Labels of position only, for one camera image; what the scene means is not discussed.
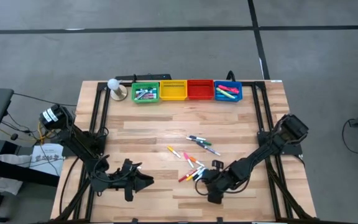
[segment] round base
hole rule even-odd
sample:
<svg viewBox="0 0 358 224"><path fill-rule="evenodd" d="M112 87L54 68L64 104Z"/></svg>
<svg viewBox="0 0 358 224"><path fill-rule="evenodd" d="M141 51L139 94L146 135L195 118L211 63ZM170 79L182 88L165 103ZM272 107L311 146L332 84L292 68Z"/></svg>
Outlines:
<svg viewBox="0 0 358 224"><path fill-rule="evenodd" d="M117 95L114 91L110 91L110 96L113 100L116 100L116 101L121 101L123 99L125 99L128 95L128 91L127 91L127 88L123 85L119 85L119 88L121 90L121 95Z"/></svg>

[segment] yellow marker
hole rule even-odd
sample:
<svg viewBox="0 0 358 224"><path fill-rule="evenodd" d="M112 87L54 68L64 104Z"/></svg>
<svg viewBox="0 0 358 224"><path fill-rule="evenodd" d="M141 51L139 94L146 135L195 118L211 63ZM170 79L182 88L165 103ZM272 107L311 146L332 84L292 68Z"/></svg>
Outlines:
<svg viewBox="0 0 358 224"><path fill-rule="evenodd" d="M204 169L205 167L199 166L199 167L197 168L197 171L196 171L196 172L194 172L193 174L191 174L189 177L186 178L186 181L191 180L195 175L197 175L201 170L203 170L203 169L201 169L201 168Z"/></svg>
<svg viewBox="0 0 358 224"><path fill-rule="evenodd" d="M236 99L236 97L226 93L225 91L221 90L219 87L216 87L216 90L229 98Z"/></svg>
<svg viewBox="0 0 358 224"><path fill-rule="evenodd" d="M180 155L177 152L175 152L175 150L173 150L171 146L167 146L167 148L169 149L169 151L171 151L175 156L177 156L180 159Z"/></svg>

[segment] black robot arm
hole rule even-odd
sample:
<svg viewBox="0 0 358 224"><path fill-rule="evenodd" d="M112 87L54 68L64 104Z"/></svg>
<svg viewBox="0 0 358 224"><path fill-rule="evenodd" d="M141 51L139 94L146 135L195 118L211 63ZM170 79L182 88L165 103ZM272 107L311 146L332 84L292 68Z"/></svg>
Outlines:
<svg viewBox="0 0 358 224"><path fill-rule="evenodd" d="M40 114L40 122L48 131L60 130L57 133L60 144L68 147L83 161L90 185L95 192L102 192L108 188L124 189L125 199L130 202L133 200L133 190L138 192L154 183L153 177L139 172L141 163L133 164L129 159L125 159L122 169L107 174L108 155L102 157L101 150L106 143L106 129L101 129L103 133L82 131L74 125L72 115L64 106L53 105L45 110Z"/></svg>
<svg viewBox="0 0 358 224"><path fill-rule="evenodd" d="M279 153L287 144L299 144L308 134L308 127L295 115L287 114L277 122L265 144L248 157L234 161L224 170L205 170L201 179L208 190L208 201L221 203L223 193L236 190L249 180L253 168L270 155Z"/></svg>

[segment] yellow basket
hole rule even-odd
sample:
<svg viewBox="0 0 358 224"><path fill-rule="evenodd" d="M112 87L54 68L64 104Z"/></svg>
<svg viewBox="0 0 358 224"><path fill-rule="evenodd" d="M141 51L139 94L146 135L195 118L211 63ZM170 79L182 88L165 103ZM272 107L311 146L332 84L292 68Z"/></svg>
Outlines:
<svg viewBox="0 0 358 224"><path fill-rule="evenodd" d="M185 100L187 98L186 80L162 80L160 82L161 100Z"/></svg>

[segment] wooden tabletop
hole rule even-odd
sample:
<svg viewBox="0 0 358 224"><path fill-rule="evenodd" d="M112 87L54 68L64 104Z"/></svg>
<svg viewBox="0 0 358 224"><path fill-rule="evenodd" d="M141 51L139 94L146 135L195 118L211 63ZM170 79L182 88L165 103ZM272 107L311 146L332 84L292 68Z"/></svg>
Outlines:
<svg viewBox="0 0 358 224"><path fill-rule="evenodd" d="M81 87L75 124L84 131L90 125L97 83L86 81ZM276 122L289 112L283 83L266 81L266 87L273 121ZM187 152L209 168L214 159L229 165L234 160L248 156L258 148L258 125L250 87L243 87L244 98L238 103L187 100L139 105L131 100L131 91L128 92L124 101L109 101L106 121L109 136L105 149L105 154L110 155L109 172L121 167L124 159L128 158L135 163L143 162L141 172L153 176L155 183L134 194L133 202L124 200L123 190L107 189L101 197L95 196L92 222L129 222L132 218L138 218L140 222L213 222L216 217L232 222L274 220L264 162L253 170L245 191L224 194L222 204L216 205L196 193L193 181L178 183L178 179L191 167L183 157L179 159L167 149L167 146L172 146L181 155ZM207 138L212 142L213 149L222 156L215 156L186 140L188 135ZM293 156L282 156L282 160L289 191L306 212L315 216L302 163ZM74 158L69 158L64 162L51 218L58 216L60 194L73 161ZM81 166L82 162L78 161L68 179L63 208L78 189ZM199 183L199 187L200 191L206 190L202 183ZM277 191L284 217L282 196ZM87 196L86 192L80 217L85 216Z"/></svg>

